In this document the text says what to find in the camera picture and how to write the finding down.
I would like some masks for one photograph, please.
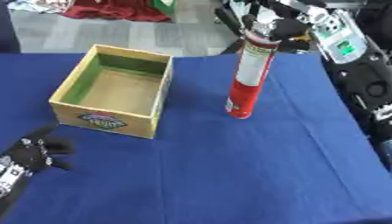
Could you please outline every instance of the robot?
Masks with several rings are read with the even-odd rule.
[[[33,174],[46,167],[70,169],[69,164],[56,154],[66,155],[74,149],[66,139],[48,136],[55,127],[50,124],[36,129],[0,154],[0,220],[27,187]]]
[[[260,24],[250,15],[242,22],[253,33],[281,40],[281,49],[303,53],[310,45],[295,37],[308,35],[340,98],[374,146],[385,167],[392,168],[392,68],[387,55],[346,10],[327,10],[315,0],[269,0],[264,7],[279,19]]]

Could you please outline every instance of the printed logo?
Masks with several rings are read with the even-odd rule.
[[[117,120],[110,115],[85,114],[85,115],[80,115],[79,118],[104,130],[112,130],[123,126],[127,126],[126,123]]]

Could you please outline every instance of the red cloth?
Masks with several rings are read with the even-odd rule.
[[[128,19],[135,21],[165,21],[169,18],[150,5],[150,0],[75,0],[63,16],[69,18]]]

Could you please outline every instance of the floor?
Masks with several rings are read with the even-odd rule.
[[[214,22],[220,0],[178,0],[173,23],[71,19],[13,11],[25,53],[84,53],[93,44],[129,47],[173,56],[214,55],[235,40]]]

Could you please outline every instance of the cardboard box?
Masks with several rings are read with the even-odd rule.
[[[49,102],[60,123],[153,138],[172,57],[95,45]]]

